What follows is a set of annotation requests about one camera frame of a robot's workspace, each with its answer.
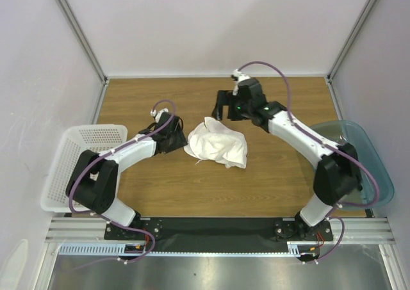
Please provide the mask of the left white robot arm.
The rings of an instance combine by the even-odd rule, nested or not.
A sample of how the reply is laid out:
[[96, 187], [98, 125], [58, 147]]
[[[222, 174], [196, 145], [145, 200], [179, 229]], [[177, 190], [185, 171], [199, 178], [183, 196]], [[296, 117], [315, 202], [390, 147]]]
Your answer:
[[154, 122], [129, 141], [105, 150], [84, 150], [78, 157], [65, 194], [69, 209], [76, 213], [77, 202], [118, 226], [125, 238], [137, 237], [143, 227], [141, 214], [121, 201], [119, 177], [135, 164], [158, 154], [168, 154], [188, 144], [181, 117], [167, 109], [154, 116]]

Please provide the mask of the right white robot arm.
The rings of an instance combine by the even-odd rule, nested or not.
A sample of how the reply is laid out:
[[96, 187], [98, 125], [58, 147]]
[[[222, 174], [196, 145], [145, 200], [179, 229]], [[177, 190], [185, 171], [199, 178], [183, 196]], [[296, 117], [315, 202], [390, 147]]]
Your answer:
[[212, 116], [223, 117], [228, 108], [228, 119], [250, 120], [253, 125], [292, 146], [314, 167], [313, 196], [295, 216], [296, 235], [309, 240], [339, 201], [361, 189], [362, 176], [357, 165], [357, 151], [349, 143], [340, 145], [297, 120], [277, 101], [267, 101], [259, 81], [249, 76], [233, 78], [233, 90], [220, 90]]

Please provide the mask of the white towel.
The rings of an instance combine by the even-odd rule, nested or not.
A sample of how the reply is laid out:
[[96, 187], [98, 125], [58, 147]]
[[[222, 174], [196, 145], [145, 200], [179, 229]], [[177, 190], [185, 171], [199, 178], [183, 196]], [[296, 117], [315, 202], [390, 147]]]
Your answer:
[[214, 161], [226, 168], [247, 166], [247, 141], [243, 133], [234, 131], [212, 117], [204, 120], [188, 135], [184, 151], [201, 161]]

